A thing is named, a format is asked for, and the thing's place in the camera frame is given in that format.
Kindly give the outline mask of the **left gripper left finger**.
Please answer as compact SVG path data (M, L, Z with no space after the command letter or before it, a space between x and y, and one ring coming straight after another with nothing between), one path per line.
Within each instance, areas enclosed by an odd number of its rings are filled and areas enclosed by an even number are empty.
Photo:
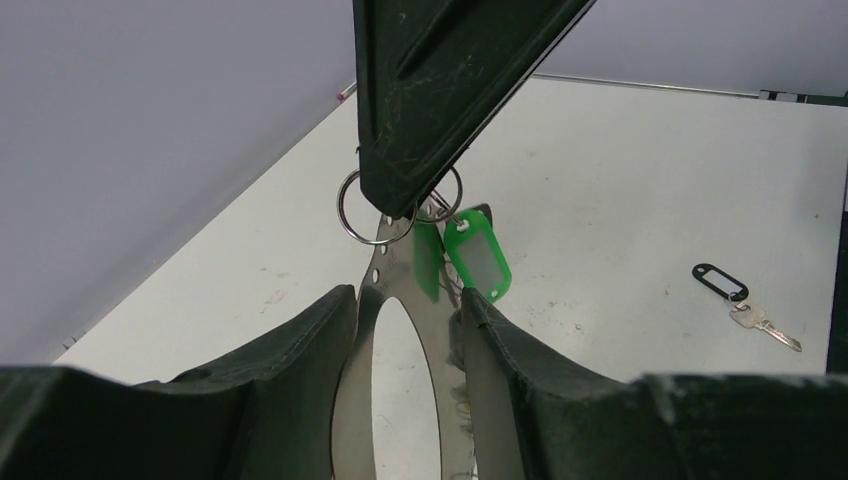
M70 367L1 371L5 479L328 479L336 389L356 294L340 285L293 319L168 382Z

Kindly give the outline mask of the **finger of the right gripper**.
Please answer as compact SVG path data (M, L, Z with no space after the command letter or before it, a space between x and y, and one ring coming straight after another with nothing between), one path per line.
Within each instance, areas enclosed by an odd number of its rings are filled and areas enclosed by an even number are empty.
M591 8L589 0L357 1L360 188L410 217Z

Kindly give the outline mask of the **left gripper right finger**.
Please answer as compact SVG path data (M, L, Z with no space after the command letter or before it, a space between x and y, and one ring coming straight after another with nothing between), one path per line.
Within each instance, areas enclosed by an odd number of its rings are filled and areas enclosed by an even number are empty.
M581 366L461 295L483 479L843 479L843 375L648 374Z

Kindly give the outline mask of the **green key tag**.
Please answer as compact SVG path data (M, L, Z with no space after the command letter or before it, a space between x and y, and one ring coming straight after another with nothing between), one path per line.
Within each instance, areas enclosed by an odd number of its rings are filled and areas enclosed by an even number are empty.
M483 212L466 209L457 216L459 221L448 222L441 232L428 222L425 209L418 214L412 231L416 280L436 301L440 270L449 260L464 286L478 290L494 303L507 294L512 283L505 254Z

